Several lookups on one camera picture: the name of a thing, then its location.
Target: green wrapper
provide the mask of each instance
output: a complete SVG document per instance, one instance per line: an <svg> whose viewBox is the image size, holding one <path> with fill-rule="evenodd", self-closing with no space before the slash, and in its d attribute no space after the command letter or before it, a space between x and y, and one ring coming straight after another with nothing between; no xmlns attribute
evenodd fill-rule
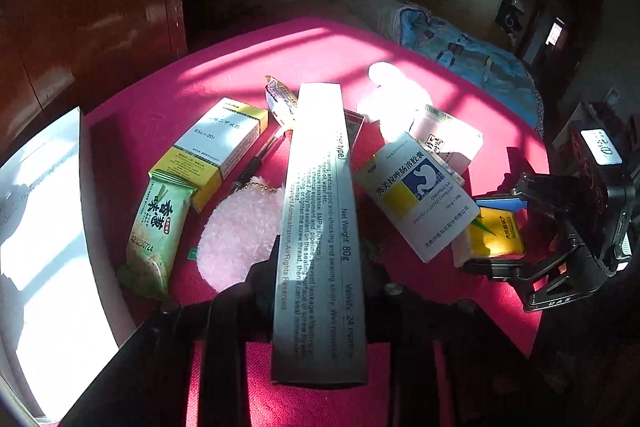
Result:
<svg viewBox="0 0 640 427"><path fill-rule="evenodd" d="M196 187L153 171L127 242L127 262L118 280L143 297L164 299L182 226Z"/></svg>

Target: pink table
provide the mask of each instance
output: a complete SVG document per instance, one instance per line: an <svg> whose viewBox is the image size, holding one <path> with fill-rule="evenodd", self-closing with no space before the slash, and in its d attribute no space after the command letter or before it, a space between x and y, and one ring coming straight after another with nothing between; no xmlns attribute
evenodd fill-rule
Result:
<svg viewBox="0 0 640 427"><path fill-rule="evenodd" d="M413 52L368 32L325 20L302 18L270 26L189 55L118 93L87 115L91 127L94 171L102 228L114 266L124 261L130 227L148 182L147 171L201 115L220 98L266 107L264 75L272 74L293 90L303 82L338 82L346 108L356 104L374 86L369 66L392 62L407 77L425 87L438 108L466 121L484 134L484 145L471 163L466 188L471 194L496 190L505 174L519 172L514 161L526 160L537 172L548 172L543 143L524 121L462 78ZM267 139L258 140L241 162L242 168ZM354 147L357 169L383 145L377 124L365 124ZM289 145L285 142L261 171L276 187L285 182ZM214 297L187 253L196 247L204 225L228 183L202 214L190 211L170 280L170 291L181 304ZM396 282L425 298L451 303L474 299L489 316L529 354L540 314L525 314L506 284L453 267L449 248L423 264L399 233L359 190L360 235L377 242L381 260ZM127 291L125 298L139 323L155 306ZM370 382L349 391L306 391L274 387L270 383L270 346L248 347L248 374L254 426L367 425L382 426L386 419L388 349L369 350ZM197 367L192 394L197 385ZM188 416L193 420L192 400ZM447 412L442 422L449 423Z"/></svg>

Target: pink fluffy ball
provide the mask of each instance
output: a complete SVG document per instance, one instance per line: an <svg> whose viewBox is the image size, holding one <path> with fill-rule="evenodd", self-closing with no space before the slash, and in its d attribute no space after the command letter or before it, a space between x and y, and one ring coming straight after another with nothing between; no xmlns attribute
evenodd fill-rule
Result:
<svg viewBox="0 0 640 427"><path fill-rule="evenodd" d="M283 201L282 188L271 192L251 185L212 212L198 243L198 270L215 291L244 281L252 264L269 258L280 233Z"/></svg>

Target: bed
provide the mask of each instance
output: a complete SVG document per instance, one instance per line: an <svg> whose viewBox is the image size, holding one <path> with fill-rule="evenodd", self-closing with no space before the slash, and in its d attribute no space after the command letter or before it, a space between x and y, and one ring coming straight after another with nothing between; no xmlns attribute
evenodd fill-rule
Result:
<svg viewBox="0 0 640 427"><path fill-rule="evenodd" d="M540 137L543 104L515 55L474 38L422 6L400 0L247 0L227 28L200 36L191 51L296 17L319 17L377 33L437 62L505 105Z"/></svg>

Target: white plush toy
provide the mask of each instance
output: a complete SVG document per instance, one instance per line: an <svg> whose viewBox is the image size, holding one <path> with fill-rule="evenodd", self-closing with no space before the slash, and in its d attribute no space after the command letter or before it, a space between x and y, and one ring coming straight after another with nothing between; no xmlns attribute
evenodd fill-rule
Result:
<svg viewBox="0 0 640 427"><path fill-rule="evenodd" d="M386 141L408 132L416 112L432 103L426 90L388 62L372 64L369 80L378 87L358 104L357 111L368 121L380 121L380 133Z"/></svg>

